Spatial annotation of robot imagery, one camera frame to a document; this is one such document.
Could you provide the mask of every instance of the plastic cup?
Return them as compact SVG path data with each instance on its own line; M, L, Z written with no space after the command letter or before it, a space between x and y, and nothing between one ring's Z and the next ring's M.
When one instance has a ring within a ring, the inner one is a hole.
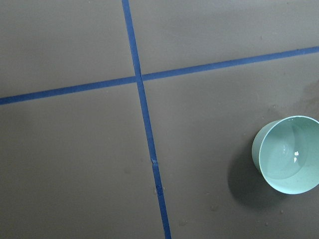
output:
M267 183L286 194L319 184L319 122L291 116L264 126L256 135L252 156Z

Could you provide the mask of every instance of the blue line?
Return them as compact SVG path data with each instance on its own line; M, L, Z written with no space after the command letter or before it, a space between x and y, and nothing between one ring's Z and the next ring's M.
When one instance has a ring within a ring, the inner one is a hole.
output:
M211 63L206 65L191 66L191 67L186 67L181 69L150 73L150 74L142 75L142 78L143 78L143 81L148 81L148 80L185 75L185 74L201 72L201 71L215 70L215 69L226 68L231 66L245 65L245 64L262 62L262 61L270 61L270 60L287 58L292 56L307 55L307 54L318 53L318 52L319 52L319 46L315 46L315 47L285 51L280 53L272 53L272 54L261 55L261 56L253 56L253 57L241 58L236 60Z
M101 82L89 83L89 84L78 85L78 86L64 87L64 88L53 89L48 91L34 92L34 93L18 95L18 96L10 96L5 98L0 98L0 105L40 99L40 98L51 97L51 96L64 95L64 94L75 93L80 91L99 89L99 88L110 87L110 86L124 85L124 84L134 83L136 81L137 81L136 77L132 76L132 77L125 77L125 78L109 80L109 81L101 81Z
M146 99L145 94L145 88L141 76L141 67L140 67L140 60L139 60L139 54L134 34L134 27L133 27L133 21L130 11L130 4L128 0L122 0L123 5L123 11L125 16L125 22L126 27L128 31L128 37L129 37L129 43L131 48L131 54L132 54L132 61L134 65L135 75L137 77L137 87L139 91L140 96L140 103L142 108L142 115L144 120L144 126L145 126L145 132L147 136L148 146L149 146L149 152L150 157L152 161L152 169L153 169L153 175L158 195L158 201L159 201L159 210L161 215L161 220L163 223L163 229L165 233L166 239L171 239L170 236L170 229L169 229L169 223L168 223L168 216L166 211L166 205L165 205L165 199L164 199L164 193L162 188L162 183L160 179L160 170L158 165L158 160L156 156L156 150L155 150L155 144L154 144L154 138L153 138L153 132L152 132L152 126L151 126L151 120L150 120L150 114L149 114L149 108L148 103Z

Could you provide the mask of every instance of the blue tape strip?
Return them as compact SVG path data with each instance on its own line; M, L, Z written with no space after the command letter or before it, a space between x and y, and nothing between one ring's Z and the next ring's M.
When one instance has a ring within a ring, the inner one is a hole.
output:
M136 39L134 34L129 1L122 0L122 5L123 5L124 16L125 16L126 27L128 31L132 61L134 65L135 75L137 77L137 86L138 86L138 91L140 96L140 103L141 103L142 115L143 115L143 120L145 125L145 132L147 136L149 152L150 152L150 157L152 161L152 169L153 169L154 180L155 180L155 185L156 185L156 190L158 195L161 220L163 223L165 238L171 239L164 193L163 193L161 179L160 179L160 170L159 170L159 165L158 165L158 161L156 157L156 150L155 150L149 108L148 108L144 84L143 84L143 80L141 76L140 60L139 60L138 49L137 49L137 44L136 44Z
M135 82L136 82L136 77L133 76L133 77L125 77L125 78L109 80L109 81L101 81L97 83L84 84L79 86L70 86L70 87L64 87L64 88L59 88L54 90L34 92L34 93L18 95L18 96L10 96L10 97L1 98L0 105L16 103L20 101L34 100L39 98L51 97L51 96L64 95L64 94L75 93L80 91L99 89L99 88L110 87L110 86L124 85L124 84L135 83Z
M206 65L191 66L191 67L186 67L186 68L181 68L176 70L150 73L150 74L142 75L142 78L143 78L143 81L148 81L148 80L154 80L154 79L171 77L171 76L185 75L185 74L190 74L190 73L195 73L200 71L209 71L209 70L215 70L215 69L226 68L231 66L245 65L245 64L262 62L262 61L270 61L275 59L306 55L306 54L312 54L312 53L318 53L318 52L319 52L319 46L315 46L315 47L285 51L280 53L253 56L253 57L247 57L242 59L211 63Z

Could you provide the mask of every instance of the light green cup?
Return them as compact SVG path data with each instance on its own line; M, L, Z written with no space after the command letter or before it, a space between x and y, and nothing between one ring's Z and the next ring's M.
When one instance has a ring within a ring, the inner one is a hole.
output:
M304 193L319 184L319 122L291 116L264 126L256 135L256 168L274 189Z

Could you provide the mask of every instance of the gray floor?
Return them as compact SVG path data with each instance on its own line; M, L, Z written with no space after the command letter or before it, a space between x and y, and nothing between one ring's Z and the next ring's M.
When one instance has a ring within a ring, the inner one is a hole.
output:
M121 1L0 2L0 100L135 75ZM319 46L315 0L130 4L143 74ZM250 153L319 119L318 62L144 82L172 239L318 237L319 188L273 190ZM164 238L136 83L0 105L0 132L0 238Z

